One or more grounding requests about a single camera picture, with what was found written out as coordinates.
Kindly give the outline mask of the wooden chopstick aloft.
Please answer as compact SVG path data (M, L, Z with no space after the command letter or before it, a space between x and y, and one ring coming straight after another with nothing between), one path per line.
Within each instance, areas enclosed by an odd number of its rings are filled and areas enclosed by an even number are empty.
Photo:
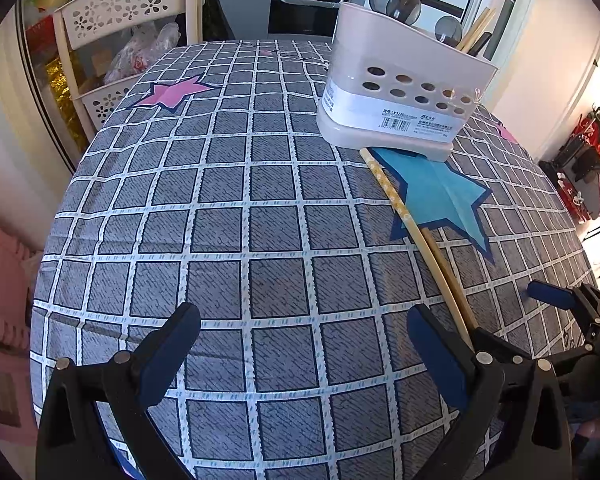
M486 31L486 28L489 26L492 18L494 18L494 15L494 9L485 8L476 19L475 23L471 25L467 34L460 40L460 43L456 47L457 50L467 53L477 39Z

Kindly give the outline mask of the blue star sticker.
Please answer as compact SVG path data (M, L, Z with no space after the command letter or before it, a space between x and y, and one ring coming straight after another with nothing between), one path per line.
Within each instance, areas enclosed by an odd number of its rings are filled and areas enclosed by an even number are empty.
M370 148L378 164L396 180L400 199L420 228L447 226L494 262L480 206L492 190L453 169L447 162L388 148Z

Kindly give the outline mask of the dark grey spoon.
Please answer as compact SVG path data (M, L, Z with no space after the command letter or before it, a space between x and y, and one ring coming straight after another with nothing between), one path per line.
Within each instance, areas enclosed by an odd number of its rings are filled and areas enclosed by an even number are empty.
M389 0L386 5L386 14L389 18L411 26L414 25L422 12L420 0Z

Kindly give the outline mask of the grey checked tablecloth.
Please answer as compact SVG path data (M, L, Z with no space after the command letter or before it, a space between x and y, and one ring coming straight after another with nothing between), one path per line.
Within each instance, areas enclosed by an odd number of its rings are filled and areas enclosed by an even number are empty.
M183 302L199 335L149 409L191 479L417 479L458 416L407 333L451 313L358 150L316 124L330 47L181 47L125 90L57 211L33 406L61 358L133 351ZM131 107L151 84L216 89Z

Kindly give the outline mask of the red bags on floor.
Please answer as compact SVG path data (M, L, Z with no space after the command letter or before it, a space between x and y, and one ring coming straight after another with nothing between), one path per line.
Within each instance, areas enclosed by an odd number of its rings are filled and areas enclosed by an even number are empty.
M600 218L600 107L581 115L558 153L539 167L574 222Z

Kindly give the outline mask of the small pink star sticker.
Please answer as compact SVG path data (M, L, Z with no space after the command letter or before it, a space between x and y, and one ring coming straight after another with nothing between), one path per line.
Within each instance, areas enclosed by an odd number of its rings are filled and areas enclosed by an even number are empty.
M500 136L507 140L510 143L513 144L517 144L518 141L516 140L516 138L509 132L509 130L501 123L498 123L498 132L500 133Z

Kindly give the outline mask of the black built-in oven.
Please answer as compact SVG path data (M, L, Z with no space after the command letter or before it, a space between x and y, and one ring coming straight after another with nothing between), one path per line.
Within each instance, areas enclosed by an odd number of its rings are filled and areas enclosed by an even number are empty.
M330 37L343 1L347 0L271 0L268 33Z

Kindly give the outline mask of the white plastic utensil holder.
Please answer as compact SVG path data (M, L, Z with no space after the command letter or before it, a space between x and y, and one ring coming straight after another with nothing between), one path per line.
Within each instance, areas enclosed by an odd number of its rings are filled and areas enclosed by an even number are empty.
M338 148L393 148L444 162L495 73L482 58L343 3L316 123Z

